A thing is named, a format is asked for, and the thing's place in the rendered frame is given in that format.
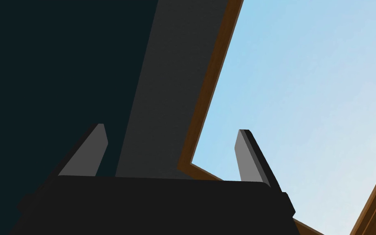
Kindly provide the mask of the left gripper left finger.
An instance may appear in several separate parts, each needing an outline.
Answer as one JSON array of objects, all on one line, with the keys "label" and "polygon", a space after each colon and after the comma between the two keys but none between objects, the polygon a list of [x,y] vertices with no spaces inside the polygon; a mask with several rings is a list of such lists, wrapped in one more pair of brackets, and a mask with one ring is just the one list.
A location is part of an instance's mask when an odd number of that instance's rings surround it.
[{"label": "left gripper left finger", "polygon": [[104,124],[67,127],[53,141],[51,153],[57,162],[46,181],[58,176],[94,177],[107,145]]}]

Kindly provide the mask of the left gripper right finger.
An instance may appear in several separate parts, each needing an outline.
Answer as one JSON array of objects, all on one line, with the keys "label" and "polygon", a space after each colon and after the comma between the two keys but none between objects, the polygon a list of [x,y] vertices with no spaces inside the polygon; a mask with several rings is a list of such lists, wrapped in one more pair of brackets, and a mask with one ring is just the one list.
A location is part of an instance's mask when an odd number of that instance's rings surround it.
[{"label": "left gripper right finger", "polygon": [[263,182],[276,192],[282,191],[250,130],[238,131],[234,150],[241,181]]}]

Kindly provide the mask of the brown framed window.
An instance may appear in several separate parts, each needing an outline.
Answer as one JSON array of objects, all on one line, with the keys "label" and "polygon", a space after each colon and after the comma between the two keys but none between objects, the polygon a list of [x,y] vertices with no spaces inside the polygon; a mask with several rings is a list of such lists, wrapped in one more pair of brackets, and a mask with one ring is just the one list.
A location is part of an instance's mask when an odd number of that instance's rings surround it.
[{"label": "brown framed window", "polygon": [[240,180],[239,129],[296,220],[350,235],[376,184],[376,0],[244,0],[193,164]]}]

